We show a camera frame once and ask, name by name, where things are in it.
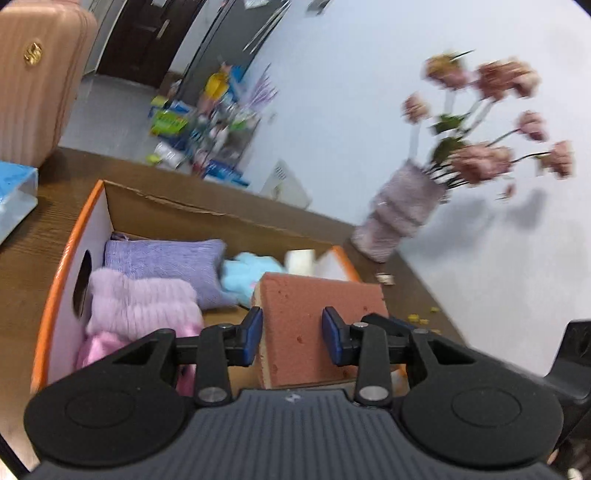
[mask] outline doorway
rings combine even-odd
[[[127,0],[98,73],[158,88],[205,0]]]

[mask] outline green leaf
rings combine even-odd
[[[439,121],[435,125],[433,125],[433,130],[438,135],[442,132],[447,132],[448,130],[455,130],[459,128],[464,121],[463,115],[440,115]]]
[[[456,137],[447,137],[439,142],[439,145],[433,150],[433,161],[437,165],[444,163],[449,155],[454,151],[466,145],[465,142]]]

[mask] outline blue box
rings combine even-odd
[[[0,244],[37,206],[37,169],[0,161]]]

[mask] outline light blue plush toy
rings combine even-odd
[[[267,272],[285,273],[285,268],[273,257],[243,252],[223,263],[222,288],[235,294],[240,305],[250,308],[256,284]]]

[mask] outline pink suitcase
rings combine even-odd
[[[75,2],[17,0],[0,11],[0,160],[38,167],[57,147],[96,30]]]

